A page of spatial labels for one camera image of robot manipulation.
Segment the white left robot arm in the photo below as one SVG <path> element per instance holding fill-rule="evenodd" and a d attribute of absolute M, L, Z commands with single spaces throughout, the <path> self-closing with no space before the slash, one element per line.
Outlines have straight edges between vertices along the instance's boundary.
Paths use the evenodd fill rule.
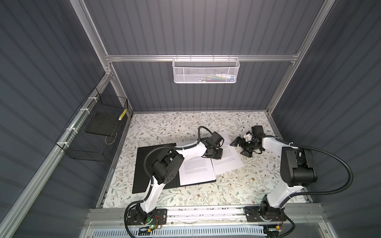
<path fill-rule="evenodd" d="M 153 214 L 165 185 L 171 182 L 187 159 L 202 157 L 219 160 L 222 158 L 224 138 L 217 132 L 184 146 L 162 145 L 148 152 L 143 160 L 143 169 L 149 177 L 144 198 L 136 206 L 141 216 Z"/>

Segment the printed paper sheet back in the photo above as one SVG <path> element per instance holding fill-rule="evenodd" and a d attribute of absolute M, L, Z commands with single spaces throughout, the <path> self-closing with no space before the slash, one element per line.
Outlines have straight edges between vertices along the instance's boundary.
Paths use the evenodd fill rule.
<path fill-rule="evenodd" d="M 211 159 L 202 157 L 206 152 L 204 144 L 197 144 L 195 140 L 177 143 L 177 147 L 184 158 L 179 168 L 180 186 L 216 181 Z"/>

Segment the printed paper sheet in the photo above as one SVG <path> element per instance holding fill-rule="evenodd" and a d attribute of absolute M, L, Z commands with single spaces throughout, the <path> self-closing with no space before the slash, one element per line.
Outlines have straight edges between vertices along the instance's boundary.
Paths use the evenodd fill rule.
<path fill-rule="evenodd" d="M 184 158 L 179 168 L 180 186 L 216 181 L 211 159 L 202 157 L 206 152 L 204 144 L 197 144 L 195 140 L 177 143 L 177 147 Z"/>
<path fill-rule="evenodd" d="M 236 147 L 230 146 L 232 142 L 229 137 L 230 134 L 224 131 L 221 132 L 220 135 L 224 138 L 222 158 L 219 160 L 211 159 L 216 176 L 244 167 L 244 163 L 240 154 L 236 151 Z"/>

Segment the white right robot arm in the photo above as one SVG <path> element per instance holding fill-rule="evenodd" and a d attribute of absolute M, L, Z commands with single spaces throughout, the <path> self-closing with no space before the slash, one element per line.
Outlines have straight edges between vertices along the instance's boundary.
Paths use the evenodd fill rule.
<path fill-rule="evenodd" d="M 271 151 L 281 158 L 281 181 L 272 192 L 265 195 L 256 212 L 264 221 L 271 221 L 276 217 L 283 218 L 281 212 L 291 195 L 317 181 L 313 169 L 313 156 L 307 149 L 287 144 L 276 137 L 253 137 L 249 134 L 237 137 L 230 145 L 240 146 L 241 154 L 246 157 L 251 157 L 258 149 L 260 152 Z"/>

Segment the red folder black inside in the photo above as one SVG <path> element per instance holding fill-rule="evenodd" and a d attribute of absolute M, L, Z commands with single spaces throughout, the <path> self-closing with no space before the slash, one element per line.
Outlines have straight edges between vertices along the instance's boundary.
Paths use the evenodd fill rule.
<path fill-rule="evenodd" d="M 138 148 L 132 194 L 146 192 L 148 184 L 150 183 L 150 178 L 148 177 L 148 175 L 146 174 L 146 172 L 144 170 L 144 159 L 151 150 L 153 150 L 155 148 L 162 147 L 162 146 L 174 147 L 175 144 L 170 143 L 170 144 L 164 144 L 164 145 L 155 145 L 155 146 L 147 146 L 147 147 L 139 147 Z M 160 149 L 160 150 L 153 152 L 148 157 L 147 163 L 149 164 L 149 167 L 147 170 L 150 172 L 150 174 L 152 174 L 152 164 L 159 158 L 158 156 L 160 154 L 162 154 L 164 152 L 168 152 L 168 151 L 169 151 L 169 149 Z M 201 182 L 198 182 L 198 183 L 181 185 L 180 184 L 180 175 L 179 175 L 179 173 L 177 173 L 174 176 L 174 179 L 165 185 L 164 189 L 179 188 L 179 187 L 186 187 L 186 186 L 190 186 L 190 185 L 200 185 L 200 184 L 213 183 L 213 182 L 216 182 L 216 179 L 212 179 L 209 181 L 202 180 Z"/>

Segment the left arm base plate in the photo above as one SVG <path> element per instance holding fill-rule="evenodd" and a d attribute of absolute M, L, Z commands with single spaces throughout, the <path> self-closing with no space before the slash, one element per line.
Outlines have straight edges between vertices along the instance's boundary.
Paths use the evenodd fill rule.
<path fill-rule="evenodd" d="M 167 209 L 154 209 L 150 213 L 132 209 L 127 213 L 127 225 L 165 225 L 167 223 L 167 212 Z"/>

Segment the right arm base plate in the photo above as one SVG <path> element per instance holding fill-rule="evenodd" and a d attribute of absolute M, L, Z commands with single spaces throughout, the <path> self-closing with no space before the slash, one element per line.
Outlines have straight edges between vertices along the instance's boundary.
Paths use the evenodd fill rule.
<path fill-rule="evenodd" d="M 246 206 L 243 208 L 248 222 L 284 222 L 285 216 L 279 208 L 261 208 L 259 206 Z"/>

